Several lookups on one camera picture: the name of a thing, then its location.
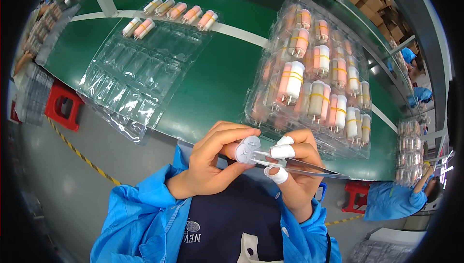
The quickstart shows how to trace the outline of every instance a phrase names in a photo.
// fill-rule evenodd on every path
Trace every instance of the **pink component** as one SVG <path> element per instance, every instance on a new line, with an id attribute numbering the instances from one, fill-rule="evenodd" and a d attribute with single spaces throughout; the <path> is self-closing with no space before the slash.
<path id="1" fill-rule="evenodd" d="M 206 23 L 212 18 L 214 15 L 214 11 L 209 10 L 206 11 L 206 13 L 201 17 L 201 20 L 198 22 L 198 25 L 205 26 Z"/>
<path id="2" fill-rule="evenodd" d="M 330 86 L 326 84 L 324 85 L 324 99 L 322 100 L 322 111 L 321 111 L 320 124 L 324 124 L 327 119 L 329 96 L 330 96 Z"/>
<path id="3" fill-rule="evenodd" d="M 139 27 L 134 32 L 134 35 L 135 36 L 141 35 L 143 31 L 146 31 L 148 26 L 151 25 L 152 23 L 153 23 L 152 19 L 146 19 L 141 25 L 139 25 Z"/>

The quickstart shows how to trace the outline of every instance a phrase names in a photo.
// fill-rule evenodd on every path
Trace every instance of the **worker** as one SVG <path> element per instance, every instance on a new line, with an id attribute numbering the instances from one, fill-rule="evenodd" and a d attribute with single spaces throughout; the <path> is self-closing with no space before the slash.
<path id="1" fill-rule="evenodd" d="M 314 198 L 322 177 L 291 174 L 265 190 L 242 174 L 254 165 L 216 167 L 225 145 L 259 134 L 218 121 L 193 146 L 189 162 L 177 145 L 172 165 L 135 187 L 113 188 L 90 261 L 341 262 L 324 225 L 326 209 Z M 323 167 L 309 129 L 284 138 L 295 158 Z"/>
<path id="2" fill-rule="evenodd" d="M 417 100 L 420 103 L 429 103 L 430 101 L 433 101 L 433 95 L 432 91 L 430 91 L 427 88 L 424 87 L 414 87 L 414 96 L 417 97 Z M 410 95 L 408 96 L 408 102 L 409 105 L 414 108 L 416 103 L 413 99 L 413 97 Z"/>
<path id="3" fill-rule="evenodd" d="M 436 200 L 442 193 L 443 186 L 438 177 L 432 179 L 433 170 L 434 167 L 429 167 L 416 185 L 410 188 L 397 185 L 392 181 L 372 183 L 368 191 L 364 220 L 404 218 L 418 212 L 426 203 Z"/>

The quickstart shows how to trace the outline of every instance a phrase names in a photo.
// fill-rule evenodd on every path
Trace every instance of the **rubber band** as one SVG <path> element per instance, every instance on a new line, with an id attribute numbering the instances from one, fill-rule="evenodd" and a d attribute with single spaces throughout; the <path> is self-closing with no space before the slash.
<path id="1" fill-rule="evenodd" d="M 322 98 L 323 98 L 324 100 L 326 100 L 326 101 L 328 102 L 328 104 L 330 105 L 330 100 L 329 100 L 327 97 L 325 97 L 324 95 L 321 95 L 321 94 L 319 94 L 319 93 L 312 93 L 312 94 L 310 95 L 310 97 L 313 96 L 313 95 L 314 95 L 314 96 L 322 97 Z"/>
<path id="2" fill-rule="evenodd" d="M 345 73 L 347 72 L 347 70 L 345 69 L 342 69 L 342 68 L 333 68 L 334 70 L 337 70 L 337 71 L 344 71 Z"/>
<path id="3" fill-rule="evenodd" d="M 293 74 L 297 74 L 297 75 L 300 76 L 301 80 L 303 80 L 303 76 L 301 76 L 301 75 L 298 74 L 297 72 L 293 72 L 293 71 L 283 71 L 282 74 L 284 74 L 284 73 L 290 73 L 290 74 L 293 73 Z"/>
<path id="4" fill-rule="evenodd" d="M 345 110 L 341 109 L 341 108 L 336 108 L 337 111 L 341 111 L 343 113 L 345 113 L 345 115 L 347 114 Z"/>
<path id="5" fill-rule="evenodd" d="M 304 37 L 293 37 L 290 40 L 294 40 L 294 39 L 303 39 L 308 44 L 308 40 L 306 40 Z"/>

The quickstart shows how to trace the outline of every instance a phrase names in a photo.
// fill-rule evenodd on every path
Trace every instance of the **red plastic stool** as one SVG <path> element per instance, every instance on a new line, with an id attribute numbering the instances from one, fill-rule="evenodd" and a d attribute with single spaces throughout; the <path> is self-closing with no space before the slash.
<path id="1" fill-rule="evenodd" d="M 341 209 L 342 212 L 350 212 L 350 213 L 358 213 L 364 214 L 366 211 L 361 211 L 361 208 L 364 205 L 368 204 L 368 192 L 371 182 L 368 182 L 367 185 L 363 185 L 361 182 L 357 181 L 349 181 L 345 185 L 345 191 L 349 193 L 349 200 L 348 200 L 348 207 Z M 355 199 L 356 194 L 363 194 L 363 197 L 359 197 L 358 201 L 356 202 L 357 208 L 355 206 Z"/>
<path id="2" fill-rule="evenodd" d="M 72 101 L 72 108 L 69 118 L 61 112 L 61 106 L 65 98 Z M 66 86 L 62 82 L 55 80 L 51 86 L 48 96 L 47 105 L 45 106 L 45 115 L 60 123 L 63 127 L 78 131 L 79 125 L 76 123 L 79 106 L 84 104 L 82 99 L 77 95 L 76 91 Z"/>

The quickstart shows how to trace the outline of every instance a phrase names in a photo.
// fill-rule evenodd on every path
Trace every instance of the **blue jacket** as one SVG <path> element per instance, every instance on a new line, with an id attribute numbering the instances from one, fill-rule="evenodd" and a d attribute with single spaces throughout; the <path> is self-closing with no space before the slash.
<path id="1" fill-rule="evenodd" d="M 413 186 L 409 188 L 392 181 L 372 183 L 368 192 L 368 206 L 364 213 L 364 220 L 394 220 L 418 212 L 427 202 L 427 196 L 423 191 L 426 185 L 427 183 L 420 192 L 414 193 Z"/>
<path id="2" fill-rule="evenodd" d="M 166 165 L 135 187 L 120 185 L 109 196 L 108 216 L 90 252 L 96 262 L 166 262 L 177 260 L 192 198 L 176 200 L 166 185 L 187 166 L 179 146 L 172 165 Z M 277 186 L 273 197 L 279 192 Z M 299 224 L 278 196 L 281 209 L 283 258 L 285 262 L 325 262 L 326 209 L 312 200 L 313 215 Z M 338 243 L 331 238 L 330 262 L 341 262 Z"/>

